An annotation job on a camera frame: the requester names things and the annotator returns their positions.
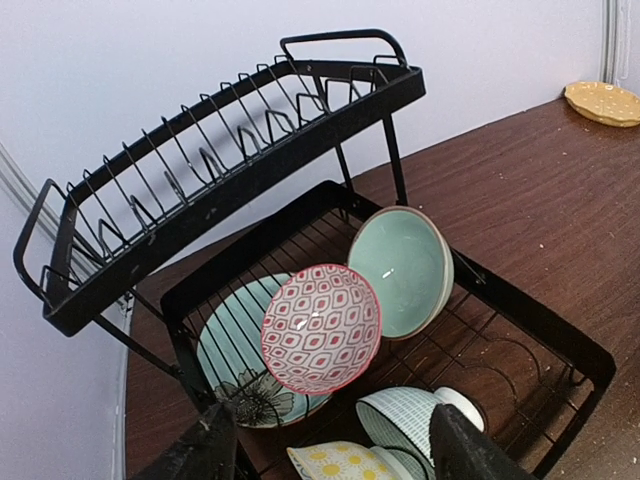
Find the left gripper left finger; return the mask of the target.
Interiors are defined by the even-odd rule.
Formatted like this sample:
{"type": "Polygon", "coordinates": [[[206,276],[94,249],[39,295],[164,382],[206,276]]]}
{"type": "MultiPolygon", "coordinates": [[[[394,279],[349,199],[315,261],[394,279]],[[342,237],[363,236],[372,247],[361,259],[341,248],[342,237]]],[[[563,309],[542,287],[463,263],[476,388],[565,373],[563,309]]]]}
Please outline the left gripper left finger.
{"type": "Polygon", "coordinates": [[[236,444],[234,408],[215,403],[132,479],[233,479],[236,444]]]}

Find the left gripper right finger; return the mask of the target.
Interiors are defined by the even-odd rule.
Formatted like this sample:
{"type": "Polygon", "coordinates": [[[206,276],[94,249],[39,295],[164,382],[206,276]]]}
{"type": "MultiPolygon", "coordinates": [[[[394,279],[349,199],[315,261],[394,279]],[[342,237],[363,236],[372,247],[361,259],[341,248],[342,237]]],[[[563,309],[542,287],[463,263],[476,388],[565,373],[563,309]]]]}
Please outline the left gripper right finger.
{"type": "Polygon", "coordinates": [[[438,404],[429,427],[436,479],[535,479],[451,404],[438,404]]]}

